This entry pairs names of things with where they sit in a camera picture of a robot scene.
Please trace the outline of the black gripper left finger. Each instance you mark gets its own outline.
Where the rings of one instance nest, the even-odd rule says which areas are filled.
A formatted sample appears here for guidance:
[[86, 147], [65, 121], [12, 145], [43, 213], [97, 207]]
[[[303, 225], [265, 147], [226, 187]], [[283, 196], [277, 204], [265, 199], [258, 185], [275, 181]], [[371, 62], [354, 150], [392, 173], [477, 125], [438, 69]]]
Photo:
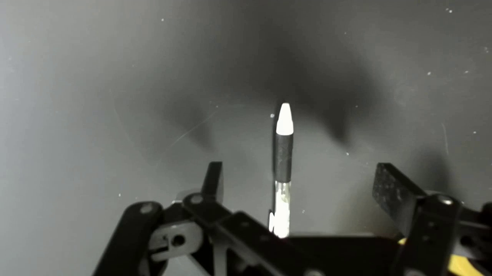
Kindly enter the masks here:
[[285, 243], [220, 202], [221, 176], [223, 164], [211, 162], [201, 188], [182, 200], [126, 207], [92, 276], [165, 276], [183, 256], [208, 276], [288, 276]]

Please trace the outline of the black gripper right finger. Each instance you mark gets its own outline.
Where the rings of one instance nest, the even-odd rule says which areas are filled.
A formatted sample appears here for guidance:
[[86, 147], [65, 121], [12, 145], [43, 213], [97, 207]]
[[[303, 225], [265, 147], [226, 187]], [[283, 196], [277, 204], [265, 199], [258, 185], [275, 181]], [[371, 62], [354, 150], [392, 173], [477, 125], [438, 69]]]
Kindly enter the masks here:
[[454, 256], [492, 274], [491, 202], [472, 210], [446, 193], [429, 193], [391, 162], [377, 165], [372, 196], [404, 236], [394, 276], [452, 276]]

